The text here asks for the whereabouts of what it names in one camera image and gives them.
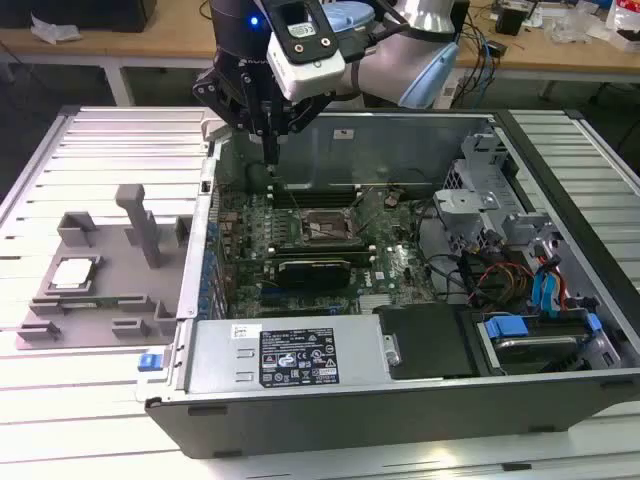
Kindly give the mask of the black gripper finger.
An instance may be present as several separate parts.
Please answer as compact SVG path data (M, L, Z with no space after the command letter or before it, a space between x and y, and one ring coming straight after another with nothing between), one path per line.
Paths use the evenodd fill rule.
M303 99L297 103L277 94L272 100L272 164L277 165L280 157L279 139L290 132L299 133L311 123L331 102L333 93Z
M273 134L255 73L248 67L212 67L197 78L193 93L228 125L257 138L264 163L273 164Z

